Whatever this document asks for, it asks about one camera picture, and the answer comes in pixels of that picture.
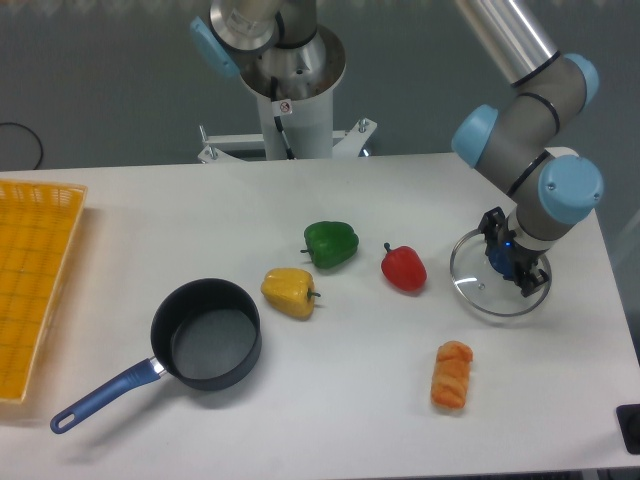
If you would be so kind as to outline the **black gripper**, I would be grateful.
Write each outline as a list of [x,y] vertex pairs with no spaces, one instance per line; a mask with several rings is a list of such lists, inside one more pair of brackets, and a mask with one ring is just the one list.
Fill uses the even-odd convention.
[[529,297],[547,284],[547,273],[536,266],[546,249],[529,248],[528,237],[518,237],[514,230],[506,229],[506,216],[500,207],[495,207],[482,216],[478,226],[484,236],[487,250],[500,248],[503,256],[501,273],[504,278],[514,278],[523,297]]

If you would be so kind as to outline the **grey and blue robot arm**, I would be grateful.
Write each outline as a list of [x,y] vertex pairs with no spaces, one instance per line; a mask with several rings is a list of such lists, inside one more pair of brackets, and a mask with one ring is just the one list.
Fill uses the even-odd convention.
[[[598,204],[603,179],[589,160],[554,156],[548,142],[593,99],[594,65],[558,50],[519,1],[460,1],[457,10],[515,90],[504,109],[476,108],[451,146],[505,193],[511,213],[492,210],[479,225],[491,266],[524,296],[551,279],[538,262]],[[268,159],[352,157],[369,132],[359,123],[333,136],[333,91],[345,50],[317,21],[312,1],[215,1],[191,22],[192,40],[220,75],[255,96]]]

